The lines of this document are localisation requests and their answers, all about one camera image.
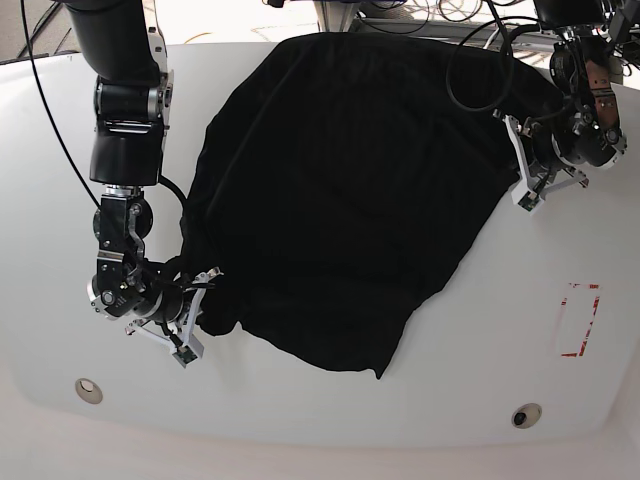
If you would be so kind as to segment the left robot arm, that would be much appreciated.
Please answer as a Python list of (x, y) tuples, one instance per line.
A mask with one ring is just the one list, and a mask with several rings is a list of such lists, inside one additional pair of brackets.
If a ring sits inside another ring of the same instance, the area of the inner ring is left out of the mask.
[[(491, 112), (505, 126), (514, 147), (520, 179), (512, 201), (534, 213), (548, 194), (574, 184), (587, 187), (582, 166), (606, 170), (626, 153), (613, 90), (612, 58), (628, 60), (632, 30), (639, 23), (636, 1), (538, 1), (532, 24), (507, 29), (493, 17), (503, 42), (499, 65), (505, 75), (500, 95), (481, 112)], [(501, 106), (513, 87), (513, 43), (524, 33), (554, 33), (558, 41), (550, 59), (550, 75), (563, 95), (561, 108), (519, 121)]]

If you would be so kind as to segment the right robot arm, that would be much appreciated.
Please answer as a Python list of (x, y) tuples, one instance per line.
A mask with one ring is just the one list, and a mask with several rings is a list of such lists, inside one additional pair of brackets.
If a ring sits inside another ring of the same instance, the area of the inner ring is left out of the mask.
[(89, 178), (106, 190), (93, 201), (98, 241), (96, 273), (87, 285), (91, 306), (111, 320), (130, 317), (128, 335), (165, 346), (181, 366), (202, 357), (195, 337), (201, 302), (220, 276), (214, 267), (183, 273), (180, 257), (145, 256), (153, 212), (147, 187), (162, 185), (186, 201), (162, 174), (174, 73), (152, 1), (56, 2), (69, 13), (84, 59), (97, 75), (95, 141)]

